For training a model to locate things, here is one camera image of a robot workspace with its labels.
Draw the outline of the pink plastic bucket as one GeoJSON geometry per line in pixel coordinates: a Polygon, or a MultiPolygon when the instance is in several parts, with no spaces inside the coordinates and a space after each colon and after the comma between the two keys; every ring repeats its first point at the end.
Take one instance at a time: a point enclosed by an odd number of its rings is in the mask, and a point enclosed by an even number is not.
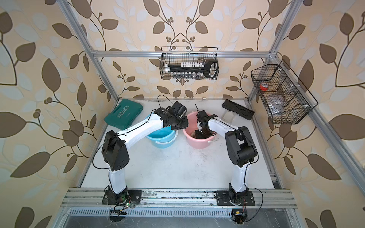
{"type": "Polygon", "coordinates": [[[214,135],[206,139],[196,139],[195,137],[193,137],[193,135],[195,134],[195,130],[198,130],[197,114],[198,112],[195,111],[187,115],[188,127],[186,129],[183,129],[183,133],[186,136],[187,142],[190,146],[195,149],[204,149],[216,140],[216,136],[214,135]]]}

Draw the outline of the beige cleaning cloth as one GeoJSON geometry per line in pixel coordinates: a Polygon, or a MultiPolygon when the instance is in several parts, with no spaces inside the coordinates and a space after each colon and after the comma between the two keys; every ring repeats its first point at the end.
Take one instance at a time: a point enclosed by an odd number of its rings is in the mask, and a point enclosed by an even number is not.
{"type": "Polygon", "coordinates": [[[213,134],[211,132],[203,132],[203,131],[199,131],[199,130],[195,130],[191,134],[192,138],[199,139],[199,140],[207,139],[212,136],[213,136],[213,134]]]}

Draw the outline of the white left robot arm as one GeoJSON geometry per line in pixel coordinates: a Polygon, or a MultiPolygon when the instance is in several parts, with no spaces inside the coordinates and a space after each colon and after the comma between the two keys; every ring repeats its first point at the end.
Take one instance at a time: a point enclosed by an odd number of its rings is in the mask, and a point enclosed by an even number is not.
{"type": "Polygon", "coordinates": [[[125,167],[130,161],[128,149],[149,134],[171,127],[173,131],[188,127],[187,108],[176,101],[167,108],[160,107],[151,111],[145,120],[122,130],[118,133],[113,130],[106,133],[101,146],[104,162],[108,165],[109,185],[106,196],[116,204],[128,200],[128,190],[125,182],[125,167]]]}

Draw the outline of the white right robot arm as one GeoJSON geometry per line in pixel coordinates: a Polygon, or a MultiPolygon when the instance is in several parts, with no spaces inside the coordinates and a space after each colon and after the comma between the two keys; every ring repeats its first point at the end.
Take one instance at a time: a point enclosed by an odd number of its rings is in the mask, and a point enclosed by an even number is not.
{"type": "Polygon", "coordinates": [[[229,198],[232,204],[242,205],[249,194],[246,173],[250,164],[258,156],[258,151],[246,126],[236,127],[219,119],[217,115],[208,115],[205,111],[197,113],[197,138],[220,135],[226,142],[230,161],[237,166],[229,184],[229,198]]]}

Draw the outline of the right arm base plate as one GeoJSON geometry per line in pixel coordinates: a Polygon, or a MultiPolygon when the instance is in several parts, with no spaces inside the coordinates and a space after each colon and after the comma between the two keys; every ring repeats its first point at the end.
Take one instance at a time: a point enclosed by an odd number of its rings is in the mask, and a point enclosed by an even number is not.
{"type": "Polygon", "coordinates": [[[236,193],[233,190],[228,191],[215,191],[213,193],[218,206],[255,206],[255,200],[251,191],[245,190],[244,192],[236,193]]]}

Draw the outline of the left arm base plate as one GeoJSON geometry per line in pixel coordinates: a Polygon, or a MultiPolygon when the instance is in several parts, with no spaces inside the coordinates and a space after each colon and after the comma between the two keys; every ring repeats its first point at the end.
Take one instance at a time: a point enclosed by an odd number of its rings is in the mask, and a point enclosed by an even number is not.
{"type": "Polygon", "coordinates": [[[116,194],[113,190],[107,186],[104,190],[104,196],[102,199],[103,205],[121,205],[132,203],[137,205],[142,198],[142,190],[128,190],[125,189],[121,193],[116,194]]]}

